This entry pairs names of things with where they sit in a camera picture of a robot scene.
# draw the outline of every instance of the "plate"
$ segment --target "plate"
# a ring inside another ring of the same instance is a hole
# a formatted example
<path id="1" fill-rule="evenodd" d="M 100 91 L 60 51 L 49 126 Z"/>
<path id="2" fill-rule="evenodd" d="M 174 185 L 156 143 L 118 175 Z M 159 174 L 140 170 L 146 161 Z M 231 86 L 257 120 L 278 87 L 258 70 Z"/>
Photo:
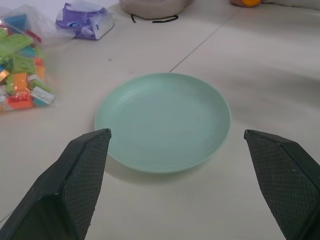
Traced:
<path id="1" fill-rule="evenodd" d="M 178 73 L 131 80 L 102 103 L 95 128 L 110 128 L 108 153 L 129 168 L 175 173 L 209 160 L 226 140 L 230 108 L 211 85 Z"/>

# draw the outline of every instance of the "white tile floor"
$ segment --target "white tile floor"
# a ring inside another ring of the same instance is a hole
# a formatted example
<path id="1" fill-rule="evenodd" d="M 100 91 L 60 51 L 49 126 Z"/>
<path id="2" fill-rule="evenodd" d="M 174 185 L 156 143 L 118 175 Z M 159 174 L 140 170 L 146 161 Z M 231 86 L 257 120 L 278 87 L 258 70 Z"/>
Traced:
<path id="1" fill-rule="evenodd" d="M 4 7 L 20 5 L 9 0 L 2 0 L 1 5 L 3 1 Z M 29 2 L 52 19 L 64 3 L 50 1 L 48 10 L 45 1 Z M 0 192 L 4 197 L 0 219 L 57 159 L 68 139 L 92 130 L 92 117 L 88 116 L 94 115 L 97 103 L 107 93 L 100 86 L 107 83 L 107 91 L 111 91 L 138 75 L 173 71 L 208 81 L 223 92 L 233 114 L 228 143 L 205 167 L 174 177 L 144 175 L 107 161 L 107 174 L 86 239 L 284 239 L 261 196 L 242 136 L 246 128 L 277 133 L 297 140 L 317 160 L 319 45 L 319 11 L 275 5 L 242 9 L 227 0 L 195 0 L 172 24 L 133 25 L 120 20 L 100 41 L 73 41 L 72 47 L 57 52 L 58 62 L 49 60 L 49 71 L 59 75 L 59 85 L 63 86 L 59 89 L 63 106 L 49 109 L 45 115 L 37 115 L 39 111 L 13 113 L 0 119 L 7 129 L 6 135 L 0 130 L 0 137 L 6 136 L 7 145 L 19 143 L 26 151 L 34 146 L 42 149 L 36 155 L 33 151 L 10 152 L 0 162 L 0 171 L 12 169 L 17 179 L 12 190 L 12 185 L 4 184 L 12 173 L 1 171 Z M 112 62 L 102 61 L 107 58 Z M 87 68 L 88 62 L 95 67 L 82 74 L 76 72 Z M 90 79 L 91 85 L 82 79 Z M 79 97 L 87 91 L 95 95 Z M 57 116 L 67 115 L 70 109 L 74 116 L 69 119 Z M 38 128 L 50 136 L 50 142 L 42 140 L 47 136 Z M 17 141 L 16 136 L 25 129 L 34 133 L 33 140 Z M 60 139 L 61 132 L 66 140 Z M 1 153 L 5 147 L 0 145 Z M 48 161 L 36 161 L 35 157 Z"/>

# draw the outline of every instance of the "blue block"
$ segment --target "blue block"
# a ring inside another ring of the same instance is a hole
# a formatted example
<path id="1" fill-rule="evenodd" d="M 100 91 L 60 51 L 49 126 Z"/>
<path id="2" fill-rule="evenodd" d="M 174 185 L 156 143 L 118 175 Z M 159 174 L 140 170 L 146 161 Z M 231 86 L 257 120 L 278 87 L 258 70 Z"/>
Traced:
<path id="1" fill-rule="evenodd" d="M 37 56 L 36 50 L 32 46 L 26 46 L 21 49 L 18 54 L 26 57 L 26 58 L 35 58 Z"/>
<path id="2" fill-rule="evenodd" d="M 26 31 L 29 23 L 26 14 L 16 15 L 16 16 L 8 16 L 3 19 L 5 23 L 11 25 L 12 27 L 20 30 L 22 32 Z M 14 33 L 20 33 L 16 29 L 12 29 Z"/>
<path id="3" fill-rule="evenodd" d="M 35 98 L 33 100 L 33 103 L 39 107 L 43 107 L 43 106 L 47 106 L 48 104 L 46 104 L 44 101 L 41 101 L 40 99 L 38 98 Z"/>

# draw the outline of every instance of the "orange block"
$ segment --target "orange block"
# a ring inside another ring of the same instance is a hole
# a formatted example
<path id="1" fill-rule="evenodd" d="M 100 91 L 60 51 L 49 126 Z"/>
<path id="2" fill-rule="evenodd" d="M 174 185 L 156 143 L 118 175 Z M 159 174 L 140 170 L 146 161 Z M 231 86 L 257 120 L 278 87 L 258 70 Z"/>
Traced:
<path id="1" fill-rule="evenodd" d="M 10 73 L 7 70 L 3 70 L 0 72 L 0 83 L 8 77 Z"/>
<path id="2" fill-rule="evenodd" d="M 16 73 L 14 74 L 13 80 L 13 89 L 15 94 L 19 93 L 28 93 L 28 86 L 27 86 L 27 73 Z"/>
<path id="3" fill-rule="evenodd" d="M 45 80 L 45 75 L 46 75 L 46 69 L 44 66 L 35 66 L 35 71 L 37 76 L 44 81 Z"/>
<path id="4" fill-rule="evenodd" d="M 45 66 L 44 65 L 44 61 L 43 61 L 43 59 L 41 57 L 34 57 L 33 59 L 34 59 L 34 62 L 35 62 L 36 66 L 42 66 L 42 67 Z"/>
<path id="5" fill-rule="evenodd" d="M 7 103 L 13 109 L 28 109 L 33 108 L 33 97 L 29 93 L 18 94 L 16 96 L 9 96 Z"/>
<path id="6" fill-rule="evenodd" d="M 230 0 L 230 3 L 243 8 L 253 8 L 258 6 L 262 0 Z"/>

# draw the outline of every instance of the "black cord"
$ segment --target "black cord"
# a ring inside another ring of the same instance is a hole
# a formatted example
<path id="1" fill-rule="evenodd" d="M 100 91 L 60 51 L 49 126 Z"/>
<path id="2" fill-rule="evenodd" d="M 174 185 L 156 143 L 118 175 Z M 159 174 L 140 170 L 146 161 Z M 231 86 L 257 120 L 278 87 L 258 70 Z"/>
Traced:
<path id="1" fill-rule="evenodd" d="M 167 16 L 167 17 L 162 17 L 162 18 L 146 19 L 146 18 L 131 14 L 131 19 L 132 19 L 132 22 L 134 22 L 134 23 L 136 23 L 136 20 L 135 20 L 134 17 L 138 17 L 138 18 L 141 18 L 141 19 L 144 19 L 144 20 L 154 20 L 154 21 L 152 21 L 153 24 L 169 23 L 169 22 L 175 21 L 175 20 L 177 20 L 179 18 L 178 15 L 173 15 L 173 16 Z"/>

